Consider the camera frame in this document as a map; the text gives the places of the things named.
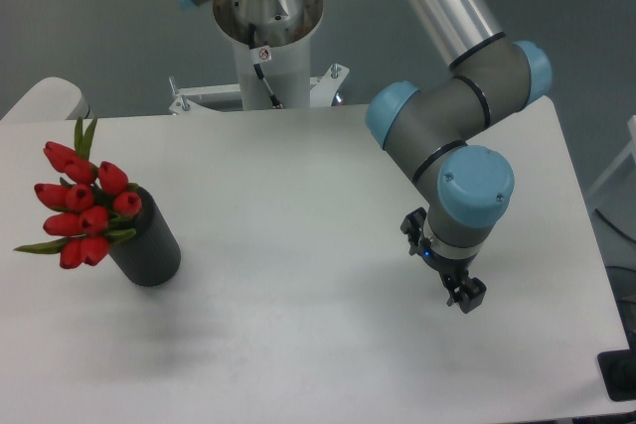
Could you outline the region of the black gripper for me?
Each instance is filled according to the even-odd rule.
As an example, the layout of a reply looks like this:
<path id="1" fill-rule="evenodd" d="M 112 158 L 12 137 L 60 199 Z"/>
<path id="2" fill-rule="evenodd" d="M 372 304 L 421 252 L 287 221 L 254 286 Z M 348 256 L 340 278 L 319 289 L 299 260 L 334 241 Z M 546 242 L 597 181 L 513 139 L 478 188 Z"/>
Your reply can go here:
<path id="1" fill-rule="evenodd" d="M 437 253 L 432 248 L 431 241 L 422 238 L 425 219 L 424 208 L 418 208 L 404 217 L 400 231 L 408 241 L 408 253 L 420 255 L 430 268 L 440 274 L 449 295 L 446 305 L 457 305 L 464 314 L 468 314 L 482 304 L 486 294 L 486 285 L 478 278 L 468 276 L 468 267 L 475 255 L 456 259 Z"/>

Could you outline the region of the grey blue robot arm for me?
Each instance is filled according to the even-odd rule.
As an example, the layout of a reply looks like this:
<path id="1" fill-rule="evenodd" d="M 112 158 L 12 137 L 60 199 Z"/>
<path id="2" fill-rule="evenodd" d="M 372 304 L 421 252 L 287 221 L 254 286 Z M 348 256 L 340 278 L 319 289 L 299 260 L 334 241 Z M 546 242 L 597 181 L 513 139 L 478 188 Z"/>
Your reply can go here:
<path id="1" fill-rule="evenodd" d="M 232 41 L 241 105 L 246 110 L 306 108 L 310 36 L 323 0 L 177 0 L 183 8 L 211 4 Z M 426 200 L 401 231 L 409 251 L 435 270 L 451 304 L 478 307 L 485 285 L 468 269 L 505 213 L 514 173 L 499 153 L 471 139 L 546 95 L 552 67 L 530 42 L 510 41 L 484 0 L 409 0 L 451 73 L 423 91 L 393 83 L 370 102 L 365 121 Z"/>

